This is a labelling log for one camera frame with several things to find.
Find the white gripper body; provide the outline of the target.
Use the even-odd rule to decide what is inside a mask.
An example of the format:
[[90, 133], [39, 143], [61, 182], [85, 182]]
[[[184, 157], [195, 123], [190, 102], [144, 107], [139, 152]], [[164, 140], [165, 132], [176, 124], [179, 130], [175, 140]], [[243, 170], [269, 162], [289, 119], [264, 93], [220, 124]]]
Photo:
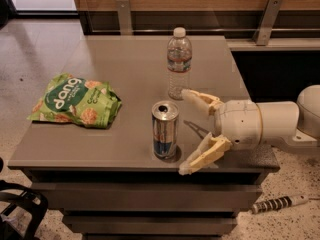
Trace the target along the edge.
[[256, 103], [250, 100], [230, 100], [214, 113], [216, 135], [223, 135], [232, 150], [254, 149], [261, 139], [261, 117]]

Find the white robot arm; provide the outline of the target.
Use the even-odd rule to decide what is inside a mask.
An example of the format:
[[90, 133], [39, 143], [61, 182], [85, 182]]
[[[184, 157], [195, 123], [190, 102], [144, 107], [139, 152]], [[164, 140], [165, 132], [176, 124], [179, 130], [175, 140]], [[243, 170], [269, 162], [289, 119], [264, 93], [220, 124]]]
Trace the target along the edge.
[[181, 163], [181, 175], [213, 164], [229, 150], [252, 150], [261, 144], [298, 153], [319, 149], [319, 85], [303, 89], [295, 102], [222, 102], [216, 96], [190, 89], [184, 89], [182, 97], [214, 118], [214, 131]]

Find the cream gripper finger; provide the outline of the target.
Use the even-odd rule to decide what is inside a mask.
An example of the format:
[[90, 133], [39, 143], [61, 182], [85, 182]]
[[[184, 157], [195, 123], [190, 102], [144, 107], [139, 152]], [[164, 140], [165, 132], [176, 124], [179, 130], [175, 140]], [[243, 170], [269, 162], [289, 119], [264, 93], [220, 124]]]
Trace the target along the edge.
[[219, 97], [191, 89], [183, 89], [182, 98], [198, 108], [206, 116], [213, 115], [223, 105]]
[[192, 151], [184, 151], [179, 165], [180, 175], [191, 175], [222, 158], [230, 150], [231, 141], [224, 135], [214, 137], [208, 133]]

